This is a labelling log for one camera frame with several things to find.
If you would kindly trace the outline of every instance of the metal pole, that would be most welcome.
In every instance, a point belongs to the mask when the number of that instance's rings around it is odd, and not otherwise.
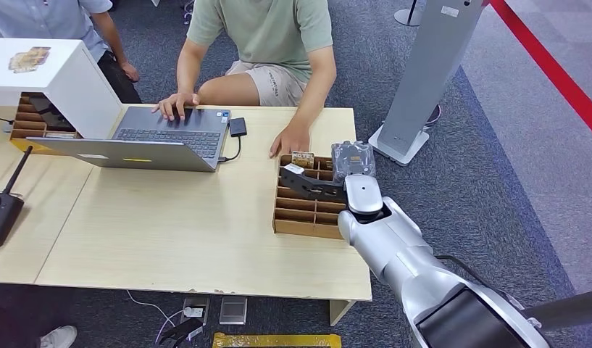
[[[527,308],[524,315],[539,320],[545,331],[591,324],[592,291]]]
[[[413,0],[413,4],[411,5],[411,11],[409,12],[409,20],[408,22],[411,22],[411,17],[413,17],[413,11],[415,10],[415,4],[417,3],[417,0]]]

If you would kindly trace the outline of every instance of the laptop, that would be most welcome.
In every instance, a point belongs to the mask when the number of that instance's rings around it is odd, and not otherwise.
[[[99,167],[214,172],[230,112],[185,109],[185,120],[164,120],[150,107],[129,107],[112,139],[27,139]]]

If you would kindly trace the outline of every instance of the cardboard box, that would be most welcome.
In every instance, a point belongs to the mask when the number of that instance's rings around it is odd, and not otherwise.
[[[14,124],[12,125],[12,132],[10,133],[9,140],[20,149],[20,151],[25,151],[31,145],[33,146],[33,151],[31,152],[33,154],[62,155],[60,152],[56,152],[53,149],[26,139],[28,136],[46,137],[47,134],[55,137],[81,138],[78,132],[47,130],[46,123],[42,120],[38,110],[36,110],[29,101],[28,94],[23,94],[18,104],[16,116],[14,117]]]
[[[280,166],[291,163],[291,155],[280,158]],[[332,181],[332,159],[315,157],[314,168],[305,169],[311,178]],[[345,210],[343,203],[308,200],[277,182],[275,214],[272,220],[275,233],[296,234],[320,238],[342,239],[338,231],[338,213]]]

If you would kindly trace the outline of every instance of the wire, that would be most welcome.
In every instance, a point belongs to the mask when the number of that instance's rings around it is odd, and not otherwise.
[[[161,336],[161,332],[163,332],[163,329],[165,328],[167,321],[169,321],[170,319],[172,319],[173,317],[175,317],[176,315],[181,314],[182,312],[184,312],[184,310],[179,310],[178,312],[172,314],[169,318],[166,318],[166,321],[163,322],[162,328],[159,330],[159,332],[157,333],[157,338],[155,339],[155,344],[157,344],[157,342],[159,341],[159,337]]]
[[[236,153],[236,156],[230,157],[230,158],[219,157],[219,163],[229,162],[231,160],[235,160],[238,156],[240,156],[240,150],[242,149],[242,143],[241,143],[240,137],[242,137],[242,136],[238,136],[238,153]]]
[[[453,263],[455,263],[456,265],[460,266],[460,268],[462,268],[463,270],[466,270],[467,273],[469,273],[473,278],[477,279],[478,282],[481,283],[481,285],[490,288],[492,290],[496,290],[496,288],[494,288],[493,286],[491,286],[490,284],[488,284],[488,282],[484,281],[483,278],[481,278],[474,270],[470,269],[470,267],[468,267],[464,262],[460,261],[459,259],[457,259],[454,256],[451,255],[436,255],[435,256],[437,259],[439,260],[450,260]]]
[[[134,298],[133,298],[133,296],[131,296],[131,293],[129,292],[129,290],[127,290],[127,289],[126,289],[126,292],[127,292],[127,295],[129,295],[129,298],[130,298],[132,301],[134,301],[135,303],[137,303],[138,305],[151,306],[151,307],[155,307],[155,308],[157,308],[157,309],[158,309],[158,311],[160,311],[160,312],[163,314],[163,317],[164,317],[164,318],[166,318],[166,321],[169,321],[169,322],[172,324],[172,326],[176,326],[176,325],[174,325],[174,323],[173,323],[173,322],[170,320],[170,318],[168,318],[168,317],[167,317],[167,315],[165,314],[165,312],[164,312],[164,311],[162,311],[162,310],[161,310],[161,308],[159,308],[157,305],[155,305],[155,304],[152,304],[152,303],[145,303],[145,302],[139,302],[139,301],[136,301],[136,299],[134,299]]]
[[[6,120],[5,118],[0,117],[0,121],[8,122],[10,125],[14,123],[14,120]]]

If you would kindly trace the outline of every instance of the gray display stand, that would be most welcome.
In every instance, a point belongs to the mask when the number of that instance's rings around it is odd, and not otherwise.
[[[424,125],[464,56],[489,0],[428,0],[411,55],[385,123],[368,140],[407,165],[430,136]]]

